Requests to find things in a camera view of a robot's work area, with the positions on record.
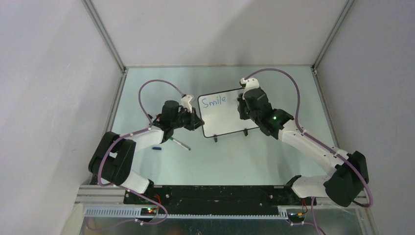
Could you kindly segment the small black framed whiteboard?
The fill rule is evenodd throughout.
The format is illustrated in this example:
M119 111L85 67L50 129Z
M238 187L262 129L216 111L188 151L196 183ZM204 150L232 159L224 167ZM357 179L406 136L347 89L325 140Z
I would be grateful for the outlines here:
M237 98L240 93L243 93L242 88L198 97L200 117L205 122L202 126L205 138L243 132L244 129L251 130L258 127L250 119L239 118Z

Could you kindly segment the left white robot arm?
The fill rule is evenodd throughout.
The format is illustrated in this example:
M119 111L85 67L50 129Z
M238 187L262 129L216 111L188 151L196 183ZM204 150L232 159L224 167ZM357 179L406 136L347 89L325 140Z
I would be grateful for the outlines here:
M94 152L88 170L100 179L136 192L143 204L154 200L153 182L132 170L136 151L169 140L174 130L194 131L204 125L195 108L185 107L174 100L164 103L161 113L152 119L151 127L126 135L106 132Z

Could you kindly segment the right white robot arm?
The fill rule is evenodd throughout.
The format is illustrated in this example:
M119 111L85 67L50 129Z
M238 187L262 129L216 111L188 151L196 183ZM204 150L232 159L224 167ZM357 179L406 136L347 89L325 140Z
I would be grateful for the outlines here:
M355 203L369 182L365 156L350 154L328 146L298 127L296 119L283 109L272 108L261 88L238 95L238 112L242 120L252 120L266 136L271 136L311 158L325 172L322 176L294 176L285 186L285 200L292 205L304 198L325 197L342 207Z

